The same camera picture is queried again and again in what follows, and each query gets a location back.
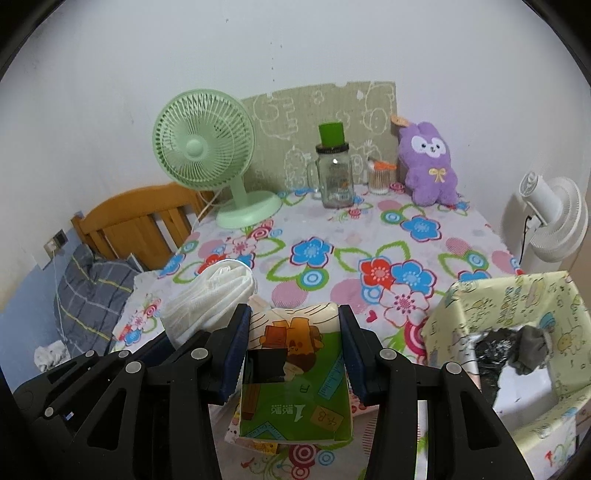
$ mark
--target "power cord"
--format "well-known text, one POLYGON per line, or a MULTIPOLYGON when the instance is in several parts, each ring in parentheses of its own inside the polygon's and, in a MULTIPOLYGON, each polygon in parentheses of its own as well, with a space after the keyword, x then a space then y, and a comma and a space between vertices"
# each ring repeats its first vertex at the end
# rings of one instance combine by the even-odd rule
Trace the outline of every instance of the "power cord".
POLYGON ((525 251, 525 234, 527 233, 527 230, 529 230, 527 228, 527 222, 529 222, 532 219, 531 215, 528 215, 525 218, 525 223, 523 224, 523 237, 521 239, 521 256, 519 257, 519 265, 521 265, 521 261, 523 260, 523 253, 525 251))
POLYGON ((201 192, 198 190, 197 191, 197 195, 199 195, 199 198, 201 199, 201 201, 205 204, 205 207, 203 207, 203 209, 201 210, 201 212, 197 213, 195 212, 195 215, 197 215, 197 218, 195 219, 195 221, 193 222, 193 224, 191 225, 191 231, 193 232, 195 230, 195 225, 199 225, 201 223, 201 220, 203 219, 203 214, 205 212, 207 212, 208 208, 216 208, 219 207, 219 205, 214 205, 215 201, 217 199, 217 197, 219 197, 219 195, 221 194, 223 189, 219 189, 215 195, 212 197, 212 199, 208 202, 205 198, 203 198, 203 195, 201 195, 201 192))

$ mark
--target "wooden chair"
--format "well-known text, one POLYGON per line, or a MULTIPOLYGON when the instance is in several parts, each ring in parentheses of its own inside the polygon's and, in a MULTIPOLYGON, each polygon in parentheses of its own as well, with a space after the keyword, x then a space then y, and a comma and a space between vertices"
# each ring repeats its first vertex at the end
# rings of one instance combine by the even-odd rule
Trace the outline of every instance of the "wooden chair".
MULTIPOLYGON (((212 192, 202 192, 208 202, 212 192)), ((176 183, 144 187, 116 195, 85 217, 75 216, 72 225, 82 242, 109 260, 133 253, 150 270, 166 265, 173 252, 168 247, 154 214, 164 221, 174 244, 180 247, 191 233, 183 207, 195 214, 204 208, 197 192, 176 183)))

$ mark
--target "tablecloth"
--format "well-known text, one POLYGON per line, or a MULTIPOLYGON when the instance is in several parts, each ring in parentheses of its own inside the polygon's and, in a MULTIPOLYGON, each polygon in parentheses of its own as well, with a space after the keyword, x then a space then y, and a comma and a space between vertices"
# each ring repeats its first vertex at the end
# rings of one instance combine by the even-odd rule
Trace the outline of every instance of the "tablecloth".
MULTIPOLYGON (((147 291, 130 297, 114 332, 115 349, 136 350, 157 336, 167 298, 208 265, 236 258, 253 269, 259 296, 274 306, 349 304, 360 325, 373 330, 384 346, 423 363, 421 330, 453 282, 521 272, 466 199, 421 208, 398 183, 384 196, 363 186, 356 192, 355 205, 342 210, 325 209, 307 189, 280 193, 283 205, 272 218, 235 231, 220 229, 215 216, 208 216, 147 291)), ((224 428, 222 422, 216 444, 223 477, 363 478, 375 421, 375 413, 356 417, 354 437, 346 445, 290 446, 267 456, 224 442, 228 424, 224 428)), ((425 430, 421 421, 418 478, 426 471, 425 430)))

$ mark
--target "gray bedding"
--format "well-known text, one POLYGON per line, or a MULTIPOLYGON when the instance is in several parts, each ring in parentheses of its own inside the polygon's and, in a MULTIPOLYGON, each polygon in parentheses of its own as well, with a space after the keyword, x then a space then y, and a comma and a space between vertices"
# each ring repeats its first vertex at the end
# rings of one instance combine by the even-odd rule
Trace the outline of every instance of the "gray bedding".
POLYGON ((87 245, 75 250, 54 300, 57 329, 72 356, 107 351, 138 273, 135 263, 106 260, 87 245))

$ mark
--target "cotton swab container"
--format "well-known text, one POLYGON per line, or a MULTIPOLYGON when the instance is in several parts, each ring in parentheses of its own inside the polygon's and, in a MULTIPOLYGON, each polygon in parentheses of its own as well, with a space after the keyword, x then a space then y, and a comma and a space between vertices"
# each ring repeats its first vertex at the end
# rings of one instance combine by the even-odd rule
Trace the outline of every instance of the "cotton swab container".
POLYGON ((375 195, 386 195, 390 189, 391 173, 396 165, 368 158, 368 189, 375 195))

